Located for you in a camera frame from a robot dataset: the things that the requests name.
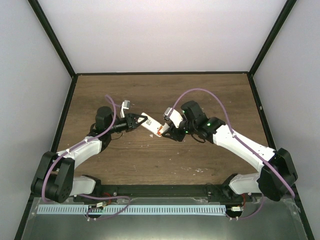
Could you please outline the white battery cover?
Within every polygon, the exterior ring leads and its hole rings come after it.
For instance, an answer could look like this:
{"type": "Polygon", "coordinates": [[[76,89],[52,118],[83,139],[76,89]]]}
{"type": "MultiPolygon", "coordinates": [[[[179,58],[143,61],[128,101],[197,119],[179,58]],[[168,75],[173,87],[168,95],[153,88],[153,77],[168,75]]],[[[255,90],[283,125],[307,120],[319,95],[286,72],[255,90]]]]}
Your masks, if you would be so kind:
{"type": "Polygon", "coordinates": [[[167,124],[167,123],[165,123],[164,125],[163,125],[163,127],[162,127],[162,129],[164,130],[164,131],[166,131],[167,129],[169,129],[170,128],[170,126],[167,124]]]}

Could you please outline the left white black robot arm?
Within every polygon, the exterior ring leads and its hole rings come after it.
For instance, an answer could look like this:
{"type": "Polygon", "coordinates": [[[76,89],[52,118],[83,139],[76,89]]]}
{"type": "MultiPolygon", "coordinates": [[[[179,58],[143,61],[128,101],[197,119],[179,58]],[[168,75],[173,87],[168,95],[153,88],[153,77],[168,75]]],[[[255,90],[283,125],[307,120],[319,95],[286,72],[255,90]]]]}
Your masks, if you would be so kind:
{"type": "Polygon", "coordinates": [[[97,202],[102,196],[102,189],[96,185],[98,180],[90,176],[76,177],[75,169],[103,152],[110,144],[112,134],[133,131],[147,120],[146,114],[126,113],[120,118],[110,107],[100,107],[89,134],[81,142],[66,150],[47,151],[42,155],[30,186],[31,192],[56,203],[81,194],[89,201],[97,202]]]}

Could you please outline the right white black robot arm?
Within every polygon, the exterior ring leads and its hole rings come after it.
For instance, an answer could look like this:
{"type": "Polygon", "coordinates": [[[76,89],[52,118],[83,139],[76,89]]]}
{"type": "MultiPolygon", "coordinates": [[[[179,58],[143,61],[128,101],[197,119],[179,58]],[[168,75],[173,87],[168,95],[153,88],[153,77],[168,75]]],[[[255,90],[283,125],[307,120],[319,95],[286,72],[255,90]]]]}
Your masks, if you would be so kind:
{"type": "Polygon", "coordinates": [[[181,142],[186,135],[191,135],[199,143],[210,142],[229,150],[256,169],[256,173],[229,176],[222,188],[225,200],[232,202],[241,194],[255,193],[278,202],[287,193],[295,194],[292,186],[298,174],[286,149],[263,146],[231,130],[223,120],[208,118],[193,100],[184,103],[181,110],[179,113],[168,107],[164,112],[167,123],[163,137],[181,142]]]}

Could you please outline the white remote control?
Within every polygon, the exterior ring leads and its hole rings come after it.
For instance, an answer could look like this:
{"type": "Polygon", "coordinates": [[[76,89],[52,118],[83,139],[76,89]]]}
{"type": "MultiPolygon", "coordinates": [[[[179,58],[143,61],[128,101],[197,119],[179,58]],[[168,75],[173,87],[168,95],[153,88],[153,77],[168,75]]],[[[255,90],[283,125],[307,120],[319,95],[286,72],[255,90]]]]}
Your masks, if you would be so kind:
{"type": "Polygon", "coordinates": [[[158,136],[157,132],[158,132],[159,128],[161,126],[163,126],[164,124],[159,123],[157,120],[150,117],[148,114],[146,114],[144,112],[142,112],[141,115],[145,115],[148,117],[148,120],[146,122],[144,122],[141,126],[144,127],[145,129],[147,129],[148,131],[150,131],[151,133],[153,133],[154,135],[158,136]]]}

